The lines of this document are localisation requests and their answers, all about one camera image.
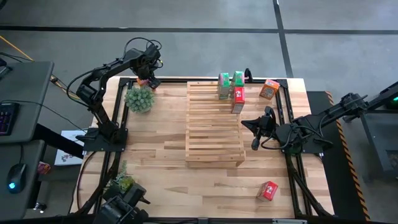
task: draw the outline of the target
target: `wooden pallet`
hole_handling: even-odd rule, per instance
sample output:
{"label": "wooden pallet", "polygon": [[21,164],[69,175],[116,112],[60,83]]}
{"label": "wooden pallet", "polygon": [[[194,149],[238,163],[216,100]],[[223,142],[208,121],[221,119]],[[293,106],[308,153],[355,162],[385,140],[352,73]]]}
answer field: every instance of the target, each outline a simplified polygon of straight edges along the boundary
{"label": "wooden pallet", "polygon": [[235,168],[246,158],[240,114],[219,100],[217,82],[187,83],[185,161],[192,168]]}

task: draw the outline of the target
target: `small plant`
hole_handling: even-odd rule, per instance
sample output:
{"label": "small plant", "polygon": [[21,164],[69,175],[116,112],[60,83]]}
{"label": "small plant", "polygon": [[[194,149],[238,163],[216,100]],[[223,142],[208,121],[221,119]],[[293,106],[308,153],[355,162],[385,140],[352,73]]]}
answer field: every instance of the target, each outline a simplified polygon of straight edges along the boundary
{"label": "small plant", "polygon": [[132,112],[144,113],[154,105],[154,93],[149,87],[132,88],[127,91],[124,101]]}
{"label": "small plant", "polygon": [[117,185],[121,192],[124,193],[133,183],[134,179],[126,175],[127,161],[122,162],[122,168],[116,178],[110,182],[111,185]]}

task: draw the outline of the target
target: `keyboard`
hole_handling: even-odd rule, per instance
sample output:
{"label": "keyboard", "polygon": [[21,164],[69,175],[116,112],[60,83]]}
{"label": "keyboard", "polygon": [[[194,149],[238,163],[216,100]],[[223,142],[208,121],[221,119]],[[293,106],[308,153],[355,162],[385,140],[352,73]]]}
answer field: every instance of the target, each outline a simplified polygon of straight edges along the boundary
{"label": "keyboard", "polygon": [[12,132],[18,114],[18,103],[0,104],[0,136],[8,136]]}

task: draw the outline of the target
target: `small carton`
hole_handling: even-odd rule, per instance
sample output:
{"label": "small carton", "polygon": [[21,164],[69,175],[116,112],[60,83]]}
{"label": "small carton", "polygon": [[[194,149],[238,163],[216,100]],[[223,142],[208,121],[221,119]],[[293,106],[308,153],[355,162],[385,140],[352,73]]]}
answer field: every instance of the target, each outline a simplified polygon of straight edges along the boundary
{"label": "small carton", "polygon": [[229,95],[232,98],[232,92],[235,87],[243,87],[244,86],[244,74],[243,72],[235,71],[234,76],[231,81],[231,88],[229,89]]}
{"label": "small carton", "polygon": [[260,96],[267,98],[268,100],[271,100],[272,97],[275,96],[278,89],[279,89],[279,83],[272,80],[266,80],[260,92]]}
{"label": "small carton", "polygon": [[233,114],[240,114],[244,106],[244,88],[235,87],[232,94],[232,111]]}
{"label": "small carton", "polygon": [[277,189],[278,185],[273,183],[272,181],[265,182],[261,185],[261,188],[257,193],[257,198],[262,201],[272,201]]}
{"label": "small carton", "polygon": [[217,93],[219,100],[228,99],[229,87],[230,87],[229,74],[220,73],[218,75],[218,86],[217,86]]}

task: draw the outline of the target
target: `paper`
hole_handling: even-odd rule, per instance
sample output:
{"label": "paper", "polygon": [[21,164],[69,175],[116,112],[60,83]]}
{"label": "paper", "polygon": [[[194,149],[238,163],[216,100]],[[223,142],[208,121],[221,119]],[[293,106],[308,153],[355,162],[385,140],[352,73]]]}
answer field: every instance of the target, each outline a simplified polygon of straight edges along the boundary
{"label": "paper", "polygon": [[[76,139],[76,136],[85,135],[86,133],[82,130],[76,131],[62,131],[61,135],[69,140],[76,142],[77,144],[83,146],[84,143]],[[57,155],[55,156],[55,166],[69,166],[69,165],[78,165],[83,162],[82,159],[77,158],[73,155],[67,154],[61,149],[57,150]]]}

